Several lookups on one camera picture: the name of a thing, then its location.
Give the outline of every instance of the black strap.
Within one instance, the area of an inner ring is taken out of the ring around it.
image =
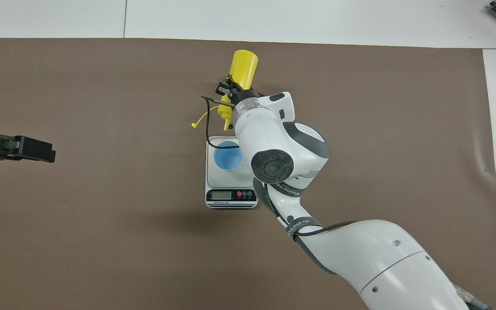
[[[305,192],[305,189],[295,188],[291,185],[286,184],[285,182],[280,182],[277,184],[270,184],[270,185],[278,192],[290,197],[298,198],[301,197],[301,194]]]
[[[292,220],[290,224],[286,227],[286,232],[291,238],[294,238],[297,231],[305,226],[321,226],[317,219],[311,216],[298,217],[295,220]]]

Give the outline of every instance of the yellow nozzle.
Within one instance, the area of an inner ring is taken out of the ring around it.
[[[208,112],[204,112],[204,114],[202,114],[202,116],[200,116],[200,118],[198,119],[198,122],[191,122],[191,127],[196,129],[198,127],[198,124],[200,124],[200,121],[202,121],[202,119],[204,118],[204,116],[206,116],[206,114],[208,114]]]
[[[233,80],[238,83],[243,90],[249,90],[252,85],[252,79],[254,78],[254,73],[256,73],[257,66],[257,56],[251,51],[238,50],[232,56],[231,69],[229,74],[232,76]],[[231,102],[229,97],[223,96],[222,101]],[[225,121],[225,126],[223,130],[229,129],[229,124],[233,117],[233,110],[228,106],[220,105],[218,110],[221,118]]]

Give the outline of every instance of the robot strap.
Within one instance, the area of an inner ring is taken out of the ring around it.
[[[286,227],[286,232],[291,238],[294,238],[297,231],[305,226],[321,226],[317,219],[311,216],[298,217],[295,220],[292,220],[288,226]]]

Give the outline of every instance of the kitchen scale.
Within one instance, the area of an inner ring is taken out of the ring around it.
[[[209,141],[213,145],[222,146],[239,143],[236,137],[210,137]],[[219,210],[254,208],[257,198],[253,179],[254,176],[239,149],[215,149],[206,143],[207,206]]]

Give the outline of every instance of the black cable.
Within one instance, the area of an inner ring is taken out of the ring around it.
[[[215,149],[238,149],[238,145],[233,145],[233,146],[217,146],[217,145],[213,145],[211,142],[210,142],[210,137],[208,135],[208,126],[210,124],[210,101],[205,98],[204,96],[202,97],[204,98],[204,100],[206,100],[206,105],[208,106],[208,113],[206,114],[206,141],[208,141],[208,145],[210,145],[211,147],[215,148]]]
[[[273,203],[273,201],[269,197],[269,192],[267,191],[267,183],[263,183],[263,189],[265,190],[265,194],[267,195],[267,198],[268,198],[267,200],[271,204],[271,208],[273,208],[272,212],[275,215],[278,215],[281,218],[281,220],[283,221],[283,223],[288,225],[288,222],[282,217],[281,213],[277,210],[277,207],[275,206],[275,204]]]
[[[314,234],[318,234],[318,233],[322,233],[322,232],[325,232],[325,231],[329,231],[331,229],[334,229],[334,228],[338,228],[338,227],[342,227],[342,226],[346,226],[346,225],[349,225],[349,224],[353,224],[355,223],[355,221],[349,221],[349,222],[342,222],[342,223],[338,223],[338,224],[333,224],[331,226],[328,226],[328,227],[325,227],[325,228],[321,228],[321,229],[318,229],[316,231],[312,231],[312,232],[309,232],[309,233],[301,233],[301,232],[297,232],[296,235],[297,236],[313,236]]]

